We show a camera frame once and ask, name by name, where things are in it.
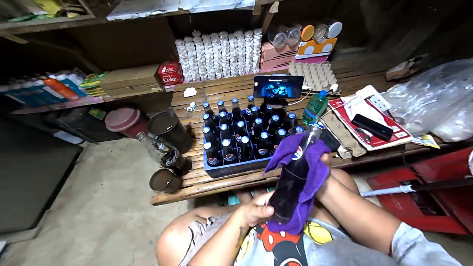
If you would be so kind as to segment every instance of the brown plastic cup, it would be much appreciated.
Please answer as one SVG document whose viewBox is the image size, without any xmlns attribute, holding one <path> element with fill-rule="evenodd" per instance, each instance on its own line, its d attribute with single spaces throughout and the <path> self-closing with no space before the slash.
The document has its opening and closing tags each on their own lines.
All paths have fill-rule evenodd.
<svg viewBox="0 0 473 266">
<path fill-rule="evenodd" d="M 149 180 L 149 187 L 152 190 L 170 194 L 177 192 L 181 188 L 181 185 L 181 177 L 166 168 L 161 168 L 156 171 Z"/>
</svg>

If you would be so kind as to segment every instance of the plastic bag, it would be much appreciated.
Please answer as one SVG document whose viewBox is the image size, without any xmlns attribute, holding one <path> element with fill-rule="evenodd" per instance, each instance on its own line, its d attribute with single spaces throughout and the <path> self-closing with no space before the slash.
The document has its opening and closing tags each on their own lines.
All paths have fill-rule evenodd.
<svg viewBox="0 0 473 266">
<path fill-rule="evenodd" d="M 442 64 L 383 97 L 393 105 L 396 121 L 412 134 L 437 132 L 444 141 L 473 136 L 473 59 Z"/>
</svg>

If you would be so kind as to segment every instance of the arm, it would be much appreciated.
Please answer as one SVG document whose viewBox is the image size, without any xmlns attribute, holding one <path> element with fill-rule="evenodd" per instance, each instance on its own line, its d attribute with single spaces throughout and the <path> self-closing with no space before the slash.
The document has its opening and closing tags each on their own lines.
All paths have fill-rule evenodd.
<svg viewBox="0 0 473 266">
<path fill-rule="evenodd" d="M 269 219 L 274 208 L 266 206 L 272 192 L 240 206 L 189 262 L 191 266 L 233 265 L 250 227 Z"/>
<path fill-rule="evenodd" d="M 359 244 L 390 254 L 399 219 L 353 193 L 332 175 L 316 196 Z"/>
</svg>

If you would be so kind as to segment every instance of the power strip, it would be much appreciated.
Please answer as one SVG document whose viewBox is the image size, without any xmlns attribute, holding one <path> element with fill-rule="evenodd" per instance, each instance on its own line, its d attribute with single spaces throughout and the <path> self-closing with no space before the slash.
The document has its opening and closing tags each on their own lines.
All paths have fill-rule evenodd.
<svg viewBox="0 0 473 266">
<path fill-rule="evenodd" d="M 379 92 L 375 89 L 375 87 L 368 85 L 363 89 L 357 91 L 355 93 L 358 96 L 363 97 L 364 99 L 368 99 L 374 106 L 376 106 L 381 111 L 389 110 L 393 107 L 390 103 L 386 101 L 386 99 L 379 94 Z"/>
</svg>

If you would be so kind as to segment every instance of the hand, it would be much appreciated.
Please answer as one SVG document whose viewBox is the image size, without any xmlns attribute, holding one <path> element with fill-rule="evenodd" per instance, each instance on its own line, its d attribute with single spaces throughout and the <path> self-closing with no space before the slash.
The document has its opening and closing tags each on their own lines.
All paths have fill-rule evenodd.
<svg viewBox="0 0 473 266">
<path fill-rule="evenodd" d="M 273 193 L 274 191 L 263 194 L 235 211 L 235 215 L 243 223 L 242 226 L 249 228 L 269 220 L 274 213 L 274 208 L 268 206 L 268 201 Z"/>
</svg>

